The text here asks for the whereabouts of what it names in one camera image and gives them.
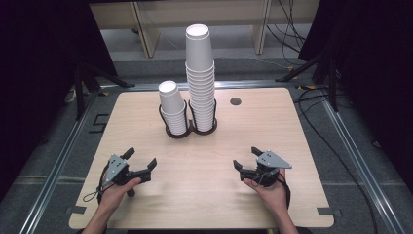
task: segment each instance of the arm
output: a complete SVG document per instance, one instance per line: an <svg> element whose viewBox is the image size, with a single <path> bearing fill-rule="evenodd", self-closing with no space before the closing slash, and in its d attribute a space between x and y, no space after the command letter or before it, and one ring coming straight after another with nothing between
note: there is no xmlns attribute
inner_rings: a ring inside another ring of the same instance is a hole
<svg viewBox="0 0 413 234"><path fill-rule="evenodd" d="M280 169L280 174L285 177L285 169ZM244 179L244 183L255 190L261 197L267 209L273 215L277 227L282 234L298 234L297 228L288 214L286 206L285 190L279 182L274 183L270 187L256 186L251 179Z"/></svg>
<svg viewBox="0 0 413 234"><path fill-rule="evenodd" d="M94 216L89 221L88 225L82 233L103 233L110 216L115 213L116 209L118 209L125 193L137 186L139 183L140 178L135 178L123 186L113 185L111 187L108 187L102 195L102 199L99 206L97 207L96 212L94 213Z"/></svg>

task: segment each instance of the metal frame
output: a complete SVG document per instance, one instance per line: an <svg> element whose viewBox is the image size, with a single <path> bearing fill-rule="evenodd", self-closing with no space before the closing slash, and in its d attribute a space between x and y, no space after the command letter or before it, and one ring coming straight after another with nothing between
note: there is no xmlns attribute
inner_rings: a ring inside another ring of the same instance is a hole
<svg viewBox="0 0 413 234"><path fill-rule="evenodd" d="M216 89L252 89L252 88L274 88L274 87L285 87L292 86L288 83L277 83L273 80L246 80L246 81L216 81ZM187 90L187 83L178 83L178 87L181 90ZM121 88L119 86L102 86L103 91L119 91L119 92L143 92L143 91L156 91L158 90L158 84L138 84L135 87ZM72 150L73 144L76 141L81 129L85 124L85 120L89 115L89 110L94 103L97 93L92 93L87 102L87 107L84 114L76 121L65 145L63 146L57 161L48 176L43 188L35 201L33 207L31 208L29 215L20 231L21 234L34 233L37 224L42 217L44 210L46 209L50 198L55 190L56 183L58 182L59 175L61 174L67 158ZM388 229L391 233L405 233L400 221L398 220L396 214L394 213L394 208L390 203L389 199L381 189L376 178L371 173L367 164L365 163L361 153L358 151L355 142L350 136L345 124L343 123L340 115L335 112L327 101L323 102L323 105L330 116L340 138L346 145L346 148L351 156L353 163L355 164L361 179L366 185L366 188L376 205L382 219L385 221Z"/></svg>
<svg viewBox="0 0 413 234"><path fill-rule="evenodd" d="M325 90L319 90L319 92L322 95L326 95ZM349 152L349 156L352 159L353 164L356 166L361 180L364 182L371 199L376 205L376 208L379 211L379 214L384 220L389 231L394 234L406 233L396 214L394 213L394 208L391 202L380 187L374 174L372 174L372 172L370 171L367 163L364 161L362 154L358 150L356 143L353 141L353 138L347 130L343 120L341 119L340 114L334 111L333 107L327 101L323 101L322 103L331 119L331 122L334 124L338 135L346 146L346 149Z"/></svg>

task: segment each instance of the short cup stack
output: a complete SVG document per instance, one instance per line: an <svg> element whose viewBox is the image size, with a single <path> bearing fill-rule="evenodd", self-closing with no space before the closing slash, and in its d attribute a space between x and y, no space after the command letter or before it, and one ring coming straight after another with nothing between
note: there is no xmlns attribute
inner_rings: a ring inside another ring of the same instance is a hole
<svg viewBox="0 0 413 234"><path fill-rule="evenodd" d="M161 99L160 112L169 131L174 136L185 134L188 129L186 102L174 81L164 81L159 85Z"/></svg>

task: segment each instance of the tall cup stack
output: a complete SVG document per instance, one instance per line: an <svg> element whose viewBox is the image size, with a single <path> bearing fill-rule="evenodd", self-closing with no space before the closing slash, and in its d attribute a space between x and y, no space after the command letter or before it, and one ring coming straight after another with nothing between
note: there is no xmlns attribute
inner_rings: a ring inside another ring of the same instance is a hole
<svg viewBox="0 0 413 234"><path fill-rule="evenodd" d="M185 65L195 127L207 132L213 127L215 110L215 65L207 26L186 28Z"/></svg>

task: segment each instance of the finger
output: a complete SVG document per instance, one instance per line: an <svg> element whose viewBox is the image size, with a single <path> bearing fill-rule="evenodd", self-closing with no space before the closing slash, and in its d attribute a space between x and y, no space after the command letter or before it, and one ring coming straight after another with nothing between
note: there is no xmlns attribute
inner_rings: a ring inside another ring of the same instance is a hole
<svg viewBox="0 0 413 234"><path fill-rule="evenodd" d="M137 177L134 179L131 179L129 182L127 182L124 186L122 186L123 190L125 192L133 189L135 186L137 186L138 184L140 184L140 182L142 181L141 178Z"/></svg>
<svg viewBox="0 0 413 234"><path fill-rule="evenodd" d="M284 168L280 168L280 174L285 178L285 169Z"/></svg>
<svg viewBox="0 0 413 234"><path fill-rule="evenodd" d="M254 186L254 184L252 183L252 179L245 178L245 179L243 180L243 183L246 184L246 185L248 185L248 187L252 188L252 189L255 190L255 191L257 191L257 189L258 189L258 187L257 187L257 186Z"/></svg>

